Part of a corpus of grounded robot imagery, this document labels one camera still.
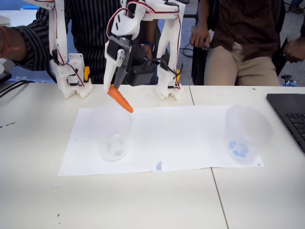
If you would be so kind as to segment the striped-shirt person's left hand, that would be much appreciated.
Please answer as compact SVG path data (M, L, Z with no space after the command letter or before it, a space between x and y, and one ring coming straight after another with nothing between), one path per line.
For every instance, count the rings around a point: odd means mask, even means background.
M145 57L147 59L151 59L152 58L152 49L151 49L151 47L149 45L147 45L147 44L142 45L142 47L145 50Z

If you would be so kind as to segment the brown-shirt person's right hand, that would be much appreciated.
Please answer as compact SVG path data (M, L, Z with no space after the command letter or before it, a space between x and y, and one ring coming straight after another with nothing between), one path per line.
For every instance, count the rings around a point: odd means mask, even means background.
M190 44L202 50L210 47L210 34L206 26L197 26L191 34Z

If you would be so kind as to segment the brown-shirt person's left hand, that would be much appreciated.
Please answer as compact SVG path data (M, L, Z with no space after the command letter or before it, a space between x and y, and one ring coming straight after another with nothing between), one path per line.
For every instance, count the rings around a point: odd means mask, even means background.
M305 60L305 38L299 38L289 41L284 48L284 54L290 63L297 63Z

